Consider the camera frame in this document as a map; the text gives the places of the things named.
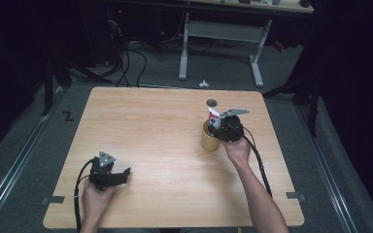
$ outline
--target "wire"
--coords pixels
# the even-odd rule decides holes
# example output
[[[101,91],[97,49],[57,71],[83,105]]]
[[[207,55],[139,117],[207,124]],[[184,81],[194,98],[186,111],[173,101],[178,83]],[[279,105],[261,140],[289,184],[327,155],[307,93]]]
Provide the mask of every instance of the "wire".
[[[80,182],[83,181],[85,178],[88,178],[88,177],[89,177],[89,175],[86,175],[86,176],[82,177],[82,178],[80,179]]]
[[[75,220],[77,221],[77,230],[78,230],[78,232],[81,232],[81,228],[82,228],[82,225],[81,225],[81,215],[80,215],[80,201],[79,201],[80,200],[80,196],[79,196],[80,195],[79,185],[80,185],[80,182],[84,179],[84,178],[81,179],[81,176],[83,175],[83,172],[84,172],[85,168],[87,167],[87,165],[89,165],[92,162],[93,162],[93,158],[90,159],[84,165],[84,167],[81,169],[81,172],[80,172],[80,174],[78,175],[78,178],[77,178],[77,183],[75,185],[74,206],[75,206]]]
[[[82,68],[80,66],[78,66],[77,64],[73,64],[71,61],[68,61],[68,64],[70,64],[70,66],[74,67],[79,73],[83,74],[83,75],[80,75],[79,73],[77,72],[74,72],[73,70],[69,69],[69,74],[71,76],[74,76],[76,78],[79,78],[79,79],[93,79],[95,80],[96,82],[101,82],[101,83],[110,83],[111,81],[110,80],[105,80],[103,78],[106,78],[110,75],[113,75],[115,72],[117,72],[121,67],[122,67],[122,62],[121,62],[121,59],[120,59],[120,53],[121,53],[121,43],[119,42],[119,39],[121,38],[121,34],[120,34],[120,27],[119,25],[113,21],[113,20],[108,20],[108,23],[111,23],[113,25],[113,31],[111,32],[111,29],[110,29],[110,37],[111,37],[111,41],[112,41],[112,51],[113,51],[113,54],[112,54],[112,62],[115,61],[115,65],[114,67],[103,73],[103,74],[94,74],[92,72],[90,72],[89,70],[87,70],[86,68]]]
[[[141,79],[142,74],[144,73],[145,69],[147,68],[147,58],[143,54],[141,54],[140,52],[138,52],[136,50],[133,50],[132,52],[136,52],[136,53],[140,54],[142,57],[144,57],[144,61],[145,61],[144,68],[142,68],[141,73],[138,75],[138,78],[136,79],[136,86],[139,88],[139,80]]]
[[[234,42],[233,45],[229,45],[227,42],[228,40],[215,40],[214,45],[219,46],[219,47],[235,48],[235,47],[244,46],[250,43],[250,42],[239,41],[239,42]]]
[[[259,171],[261,172],[262,180],[263,180],[263,182],[265,184],[265,189],[269,193],[269,195],[272,197],[271,187],[269,186],[268,179],[266,178],[266,174],[265,174],[265,170],[264,170],[264,167],[263,167],[261,155],[259,154],[259,152],[256,149],[255,145],[253,145],[250,142],[250,140],[245,135],[243,135],[243,137],[244,137],[245,140],[247,140],[247,142],[250,144],[251,148],[253,149],[253,151],[255,153],[256,160],[258,161]]]
[[[116,86],[119,86],[120,85],[120,82],[122,82],[123,79],[125,79],[126,81],[126,86],[127,87],[130,87],[130,84],[129,84],[129,81],[128,79],[126,78],[126,72],[128,72],[128,69],[129,69],[129,54],[128,54],[128,49],[127,49],[127,45],[126,45],[126,50],[125,50],[125,54],[126,54],[126,60],[128,62],[128,64],[126,65],[126,69],[125,70],[122,70],[122,76],[120,77],[118,83]]]
[[[183,39],[183,37],[179,37],[172,41],[161,43],[161,45],[168,49],[177,49],[183,45],[183,43],[179,41],[180,39]]]
[[[254,139],[253,134],[250,132],[250,130],[248,130],[248,128],[246,128],[246,127],[242,127],[242,128],[245,129],[245,131],[247,131],[251,135],[251,138],[253,139],[253,143],[254,143],[254,146],[255,146],[255,139]]]
[[[180,25],[178,26],[178,30],[177,32],[168,40],[165,40],[165,41],[161,41],[161,43],[165,43],[165,42],[171,42],[171,41],[174,41],[174,40],[178,40],[180,38],[183,38],[183,36],[178,36],[178,34],[180,33],[181,31],[181,28],[183,26],[183,22],[184,22],[184,19],[185,19],[185,13],[183,13],[183,15],[181,16],[181,21],[180,21]]]

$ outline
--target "white object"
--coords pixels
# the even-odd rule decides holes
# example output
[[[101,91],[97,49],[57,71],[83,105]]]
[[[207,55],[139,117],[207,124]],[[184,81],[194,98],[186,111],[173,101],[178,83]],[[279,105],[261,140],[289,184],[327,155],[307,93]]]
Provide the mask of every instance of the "white object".
[[[210,115],[208,118],[208,125],[213,126],[216,129],[220,128],[220,113],[215,111],[213,108],[208,108]]]
[[[207,82],[205,82],[205,80],[203,80],[202,83],[199,84],[199,86],[201,86],[201,87],[208,87],[210,85],[207,84]]]

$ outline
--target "yellow cup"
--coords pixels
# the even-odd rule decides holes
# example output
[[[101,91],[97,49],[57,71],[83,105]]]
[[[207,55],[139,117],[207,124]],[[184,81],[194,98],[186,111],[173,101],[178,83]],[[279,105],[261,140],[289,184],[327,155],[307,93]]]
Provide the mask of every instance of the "yellow cup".
[[[220,146],[220,140],[209,135],[208,119],[202,124],[201,146],[207,151],[214,151]]]

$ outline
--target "table top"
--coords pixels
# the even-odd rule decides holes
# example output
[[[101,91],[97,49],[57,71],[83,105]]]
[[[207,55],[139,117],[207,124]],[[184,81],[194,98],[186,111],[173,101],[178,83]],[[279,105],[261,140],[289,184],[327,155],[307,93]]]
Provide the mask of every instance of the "table top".
[[[254,135],[274,200],[288,225],[301,225],[304,216],[298,200],[287,198],[294,188],[259,92],[120,87],[91,91],[53,192],[64,201],[50,203],[44,225],[76,227],[75,182],[101,150],[117,159],[113,173],[132,169],[127,184],[113,187],[102,227],[252,225],[244,189],[223,146],[207,152],[200,145],[208,99],[218,101],[219,112],[250,110],[240,118]],[[250,164],[262,181],[253,152]]]
[[[299,4],[299,0],[280,0],[280,4],[268,5],[265,1],[251,1],[250,4],[240,3],[239,0],[186,0],[187,2],[194,3],[208,3],[217,4],[231,7],[244,7],[244,8],[255,8],[255,9],[265,9],[273,11],[283,11],[283,12],[294,12],[294,13],[307,13],[311,14],[314,11],[312,6],[304,8]]]

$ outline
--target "table leg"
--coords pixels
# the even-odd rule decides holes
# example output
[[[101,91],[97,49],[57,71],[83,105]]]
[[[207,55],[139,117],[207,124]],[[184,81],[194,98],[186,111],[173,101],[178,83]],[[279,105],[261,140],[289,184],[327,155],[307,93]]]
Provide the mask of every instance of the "table leg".
[[[271,19],[266,21],[265,26],[262,30],[259,42],[258,42],[258,46],[256,48],[256,53],[255,53],[255,55],[250,55],[251,67],[253,68],[255,85],[257,87],[263,87],[262,76],[259,72],[259,67],[258,67],[258,59],[259,59],[259,56],[261,55],[262,48],[263,48],[263,45],[265,44],[266,37],[268,36],[269,27],[271,26],[271,23],[272,23]]]
[[[180,64],[180,80],[187,79],[187,39],[189,33],[189,13],[186,13],[186,22],[184,26],[184,46],[183,53],[181,54],[181,64]]]

